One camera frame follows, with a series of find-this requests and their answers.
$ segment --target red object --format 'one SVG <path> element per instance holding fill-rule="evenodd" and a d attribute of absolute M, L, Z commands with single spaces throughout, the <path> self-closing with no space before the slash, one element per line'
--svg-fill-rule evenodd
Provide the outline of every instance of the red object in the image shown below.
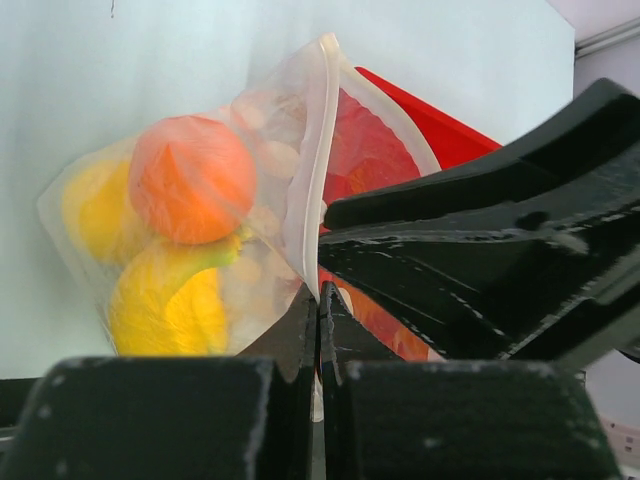
<path fill-rule="evenodd" d="M 428 105 L 366 68 L 360 74 L 389 95 L 414 121 L 427 140 L 443 170 L 475 160 L 500 148 L 494 142 L 455 118 Z"/>
<path fill-rule="evenodd" d="M 362 67 L 357 70 L 411 117 L 443 169 L 469 162 L 500 147 L 374 73 Z M 349 125 L 354 121 L 367 122 L 368 128 L 363 130 L 369 132 L 369 138 L 350 137 Z M 393 132 L 341 91 L 323 195 L 327 205 L 339 198 L 397 185 L 418 176 L 413 159 Z M 407 361 L 429 358 L 427 345 L 369 297 L 322 269 L 319 269 L 319 279 L 321 284 L 333 280 L 338 287 L 344 288 L 349 293 L 356 318 L 401 358 Z"/>

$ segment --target yellow lemon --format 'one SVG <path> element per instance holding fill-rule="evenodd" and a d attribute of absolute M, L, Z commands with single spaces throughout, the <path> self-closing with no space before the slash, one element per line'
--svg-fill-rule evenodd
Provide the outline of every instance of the yellow lemon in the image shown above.
<path fill-rule="evenodd" d="M 62 194 L 62 218 L 71 242 L 106 264 L 126 264 L 153 236 L 129 202 L 129 160 L 104 159 L 88 166 Z"/>
<path fill-rule="evenodd" d="M 229 341 L 217 269 L 238 258 L 232 235 L 207 245 L 152 241 L 114 289 L 109 330 L 121 355 L 223 353 Z"/>

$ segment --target white wall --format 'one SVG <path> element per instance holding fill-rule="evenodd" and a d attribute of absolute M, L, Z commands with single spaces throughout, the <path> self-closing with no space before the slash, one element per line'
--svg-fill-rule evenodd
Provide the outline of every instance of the white wall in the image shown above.
<path fill-rule="evenodd" d="M 640 38 L 579 59 L 575 67 L 575 95 L 602 77 L 640 95 Z"/>
<path fill-rule="evenodd" d="M 109 349 L 35 201 L 73 158 L 228 101 L 326 31 L 499 142 L 572 93 L 573 29 L 528 0 L 0 0 L 0 378 Z"/>

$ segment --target orange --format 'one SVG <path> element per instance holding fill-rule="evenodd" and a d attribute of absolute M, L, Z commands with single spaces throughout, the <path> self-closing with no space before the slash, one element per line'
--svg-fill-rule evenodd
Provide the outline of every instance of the orange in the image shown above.
<path fill-rule="evenodd" d="M 233 232 L 253 206 L 251 153 L 224 123 L 202 115 L 165 118 L 133 152 L 129 196 L 138 215 L 174 242 L 200 244 Z"/>

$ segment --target plastic bag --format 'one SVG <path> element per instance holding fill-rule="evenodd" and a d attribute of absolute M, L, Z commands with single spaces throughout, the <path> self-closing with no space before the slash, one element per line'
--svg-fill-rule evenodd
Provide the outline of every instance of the plastic bag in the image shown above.
<path fill-rule="evenodd" d="M 343 72 L 324 202 L 439 171 L 431 148 L 404 111 L 359 73 L 346 67 Z M 424 341 L 362 292 L 328 272 L 321 271 L 320 280 L 335 282 L 352 314 L 397 355 L 405 360 L 430 358 Z"/>
<path fill-rule="evenodd" d="M 357 110 L 349 98 L 367 108 L 339 120 L 336 138 L 337 114 Z M 363 147 L 376 142 L 365 111 L 435 163 L 406 114 L 325 35 L 230 105 L 160 120 L 67 167 L 39 199 L 40 218 L 115 351 L 235 354 L 302 281 L 319 296 L 327 171 L 376 168 L 389 154 Z M 332 141 L 343 148 L 329 165 Z"/>

